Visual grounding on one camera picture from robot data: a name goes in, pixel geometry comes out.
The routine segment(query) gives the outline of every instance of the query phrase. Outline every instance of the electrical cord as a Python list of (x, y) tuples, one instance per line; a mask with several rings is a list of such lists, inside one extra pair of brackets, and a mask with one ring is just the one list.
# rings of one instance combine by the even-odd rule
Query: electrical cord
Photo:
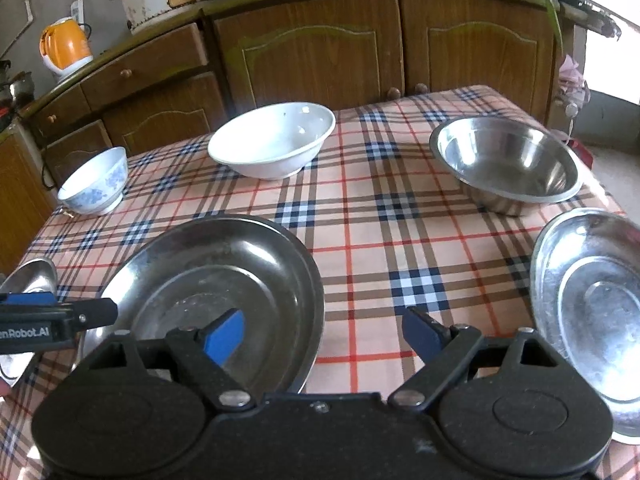
[(78, 25), (80, 25), (80, 27), (84, 27), (85, 28), (84, 34), (85, 34), (86, 38), (89, 39), (91, 37), (91, 33), (94, 31), (91, 28), (91, 25), (89, 25), (88, 23), (78, 23)]
[(45, 162), (46, 158), (47, 158), (47, 148), (49, 147), (48, 144), (44, 145), (44, 150), (42, 150), (42, 170), (40, 171), (40, 183), (43, 185), (44, 189), (46, 189), (47, 191), (51, 191), (52, 189), (54, 189), (56, 187), (55, 184), (53, 184), (52, 186), (50, 186), (49, 184), (47, 184), (44, 181), (44, 177), (45, 177), (45, 168), (47, 163)]

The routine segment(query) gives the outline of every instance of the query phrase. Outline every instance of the blue gripper pad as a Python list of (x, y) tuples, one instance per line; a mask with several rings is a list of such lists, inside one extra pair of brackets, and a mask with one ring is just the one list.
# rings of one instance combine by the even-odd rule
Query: blue gripper pad
[(444, 348), (443, 341), (438, 335), (436, 326), (439, 323), (421, 319), (411, 310), (402, 314), (402, 335), (418, 357), (427, 363), (438, 355)]
[(244, 315), (236, 310), (221, 319), (220, 325), (207, 335), (205, 354), (218, 366), (222, 366), (244, 338)]
[(21, 305), (51, 305), (58, 301), (50, 292), (25, 292), (23, 294), (0, 294), (0, 303)]

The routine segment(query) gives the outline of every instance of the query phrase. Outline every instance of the cabinet door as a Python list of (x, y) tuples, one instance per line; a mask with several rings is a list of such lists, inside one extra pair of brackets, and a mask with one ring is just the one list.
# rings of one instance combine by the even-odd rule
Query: cabinet door
[(501, 0), (401, 0), (407, 88), (491, 86), (545, 121), (556, 62), (543, 9)]
[(402, 91), (398, 0), (311, 0), (215, 24), (239, 112), (282, 101), (338, 110)]
[(102, 121), (95, 121), (47, 147), (45, 160), (49, 173), (56, 184), (62, 186), (86, 161), (110, 147)]
[(11, 273), (53, 210), (18, 139), (0, 144), (0, 272)]
[(152, 90), (102, 116), (113, 143), (129, 155), (208, 134), (226, 118), (211, 72)]

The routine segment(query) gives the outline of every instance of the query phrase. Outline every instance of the green plant leaf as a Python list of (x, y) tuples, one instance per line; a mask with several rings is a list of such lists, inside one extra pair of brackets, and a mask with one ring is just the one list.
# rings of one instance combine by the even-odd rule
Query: green plant leaf
[(551, 27), (554, 30), (554, 36), (560, 46), (560, 54), (564, 54), (564, 44), (562, 44), (562, 31), (560, 30), (560, 21), (558, 20), (558, 13), (556, 12), (556, 6), (553, 0), (545, 0), (546, 15), (549, 17)]

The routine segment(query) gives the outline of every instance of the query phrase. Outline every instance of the wooden knob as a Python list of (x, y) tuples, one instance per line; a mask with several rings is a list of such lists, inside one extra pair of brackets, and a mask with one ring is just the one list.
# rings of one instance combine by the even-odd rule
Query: wooden knob
[(414, 88), (415, 95), (428, 94), (428, 93), (429, 93), (429, 87), (424, 83), (418, 83)]
[(389, 89), (389, 92), (386, 93), (387, 101), (396, 101), (401, 97), (402, 97), (402, 94), (400, 93), (400, 91), (393, 86)]

